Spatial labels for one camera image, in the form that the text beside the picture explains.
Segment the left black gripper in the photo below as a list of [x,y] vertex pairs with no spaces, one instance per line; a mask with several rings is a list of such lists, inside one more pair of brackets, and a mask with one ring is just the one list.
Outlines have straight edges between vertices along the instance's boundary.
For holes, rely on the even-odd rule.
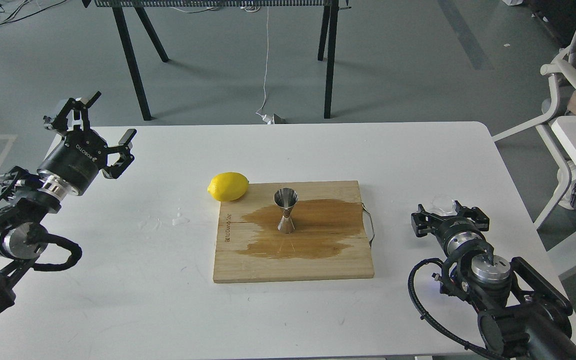
[[[91,130],[89,108],[100,98],[100,91],[89,97],[67,98],[57,105],[58,112],[43,117],[43,127],[59,135],[66,135],[38,167],[42,177],[57,176],[72,187],[72,193],[81,196],[102,171],[106,179],[118,179],[132,164],[131,141],[136,129],[128,129],[115,146],[107,146],[103,137]],[[69,116],[73,130],[70,131]],[[118,154],[114,164],[108,165],[108,155]]]

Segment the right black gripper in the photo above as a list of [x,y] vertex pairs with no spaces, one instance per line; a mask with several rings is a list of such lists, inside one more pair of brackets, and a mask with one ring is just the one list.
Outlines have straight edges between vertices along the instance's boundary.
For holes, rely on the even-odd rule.
[[418,238],[435,235],[445,255],[449,256],[462,244],[471,240],[484,240],[483,231],[489,231],[490,218],[478,207],[466,207],[454,200],[456,215],[441,216],[428,212],[422,203],[411,214],[411,227]]

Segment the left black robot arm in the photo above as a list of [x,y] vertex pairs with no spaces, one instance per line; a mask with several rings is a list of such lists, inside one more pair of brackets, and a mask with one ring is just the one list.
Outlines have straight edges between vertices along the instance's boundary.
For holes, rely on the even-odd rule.
[[61,141],[36,173],[14,166],[0,176],[0,313],[15,303],[13,288],[30,269],[59,272],[82,258],[80,246],[41,225],[46,214],[56,214],[66,195],[81,196],[99,173],[117,179],[134,161],[128,129],[117,145],[109,146],[90,126],[89,108],[100,98],[68,98],[62,109],[45,116],[45,129]]

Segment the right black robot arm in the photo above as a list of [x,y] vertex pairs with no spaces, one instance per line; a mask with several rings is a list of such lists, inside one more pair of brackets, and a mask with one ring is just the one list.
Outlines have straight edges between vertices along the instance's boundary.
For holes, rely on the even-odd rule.
[[[454,201],[448,212],[430,212],[419,204],[411,215],[416,237],[432,234],[445,259],[414,265],[407,291],[420,318],[466,350],[490,360],[576,360],[569,299],[522,257],[507,260],[486,240],[490,219],[478,207]],[[420,302],[414,287],[417,271],[439,267],[432,276],[439,291],[471,305],[484,346],[475,345],[441,325]]]

